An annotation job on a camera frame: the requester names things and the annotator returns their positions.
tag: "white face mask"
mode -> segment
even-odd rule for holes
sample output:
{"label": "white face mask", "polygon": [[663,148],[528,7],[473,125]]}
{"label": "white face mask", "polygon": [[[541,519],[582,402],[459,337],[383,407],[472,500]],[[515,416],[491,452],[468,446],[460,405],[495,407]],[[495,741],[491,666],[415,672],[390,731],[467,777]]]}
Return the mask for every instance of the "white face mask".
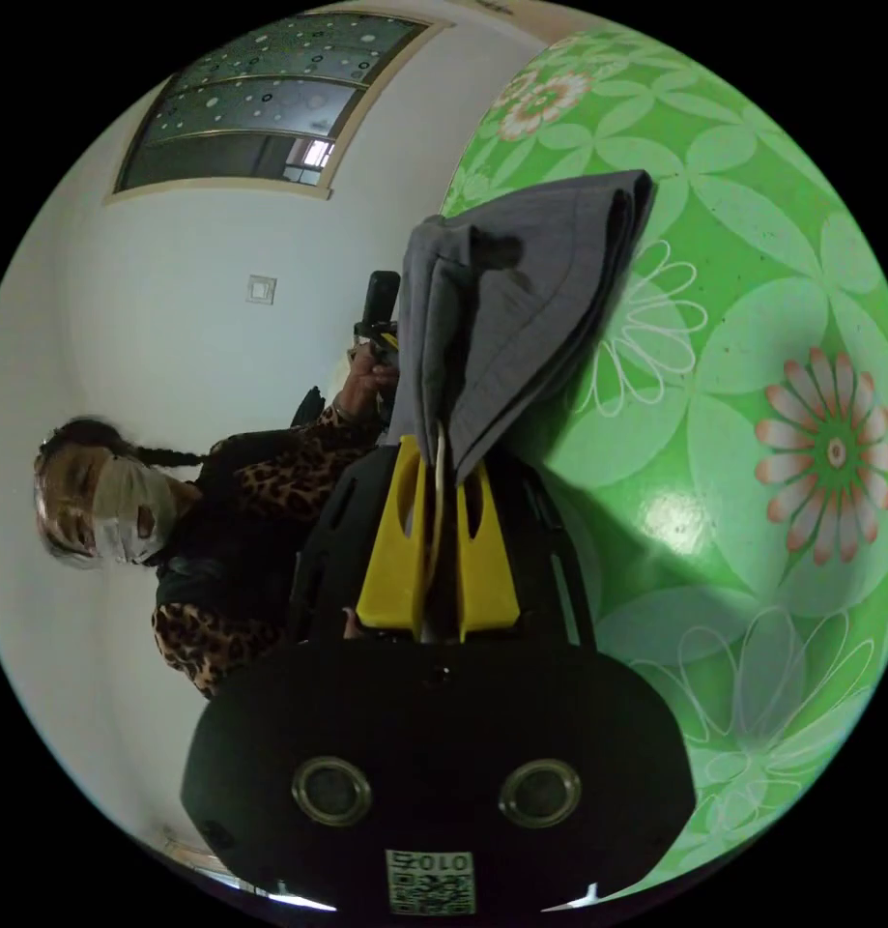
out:
{"label": "white face mask", "polygon": [[[154,519],[146,538],[137,530],[140,507]],[[93,532],[101,557],[140,564],[163,548],[175,522],[176,500],[163,474],[124,457],[102,465],[93,499]]]}

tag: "hair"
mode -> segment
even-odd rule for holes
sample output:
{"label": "hair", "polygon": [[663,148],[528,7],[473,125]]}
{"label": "hair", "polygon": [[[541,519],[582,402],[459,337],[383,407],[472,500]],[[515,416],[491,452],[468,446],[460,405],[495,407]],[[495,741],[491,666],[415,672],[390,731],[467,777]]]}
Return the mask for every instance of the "hair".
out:
{"label": "hair", "polygon": [[120,457],[132,458],[148,467],[190,467],[201,464],[205,456],[165,448],[142,448],[125,439],[110,422],[94,417],[81,416],[65,422],[54,430],[39,448],[35,457],[35,508],[38,512],[38,530],[44,549],[52,557],[79,567],[95,566],[98,561],[65,545],[48,529],[41,515],[43,477],[47,464],[54,455],[67,445],[83,448],[106,448]]}

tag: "leopard print jacket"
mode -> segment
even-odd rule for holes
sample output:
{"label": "leopard print jacket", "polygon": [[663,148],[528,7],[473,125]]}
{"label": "leopard print jacket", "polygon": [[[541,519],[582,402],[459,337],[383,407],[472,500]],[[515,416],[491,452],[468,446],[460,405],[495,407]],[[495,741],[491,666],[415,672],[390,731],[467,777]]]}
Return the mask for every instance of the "leopard print jacket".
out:
{"label": "leopard print jacket", "polygon": [[[302,438],[297,451],[235,473],[239,511],[314,524],[344,470],[372,450],[379,437],[378,427],[350,425],[331,406],[315,422],[292,431]],[[218,442],[209,458],[244,437]],[[152,625],[166,663],[185,673],[207,699],[229,673],[281,641],[278,628],[265,620],[245,617],[238,626],[220,612],[188,602],[159,606]]]}

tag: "gray cloth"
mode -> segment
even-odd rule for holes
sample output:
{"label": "gray cloth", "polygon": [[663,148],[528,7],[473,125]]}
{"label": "gray cloth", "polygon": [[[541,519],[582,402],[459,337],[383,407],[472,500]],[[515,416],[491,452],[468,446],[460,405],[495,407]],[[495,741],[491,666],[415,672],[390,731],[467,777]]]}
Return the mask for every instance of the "gray cloth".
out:
{"label": "gray cloth", "polygon": [[441,421],[461,483],[594,346],[652,194],[643,171],[589,175],[419,225],[404,259],[387,440],[416,435],[432,463]]}

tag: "person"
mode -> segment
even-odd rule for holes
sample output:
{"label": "person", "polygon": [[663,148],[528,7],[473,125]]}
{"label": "person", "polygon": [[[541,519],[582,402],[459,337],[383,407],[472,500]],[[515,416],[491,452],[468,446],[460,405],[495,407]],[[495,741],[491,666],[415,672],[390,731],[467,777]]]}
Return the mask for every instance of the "person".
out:
{"label": "person", "polygon": [[[159,651],[211,698],[283,640],[296,555],[344,470],[374,448],[378,397],[397,377],[361,346],[316,421],[234,435],[206,455],[140,448],[103,420],[70,420],[35,459],[44,546],[77,566],[155,568]],[[195,481],[158,470],[198,464]],[[351,615],[348,635],[357,637]]]}

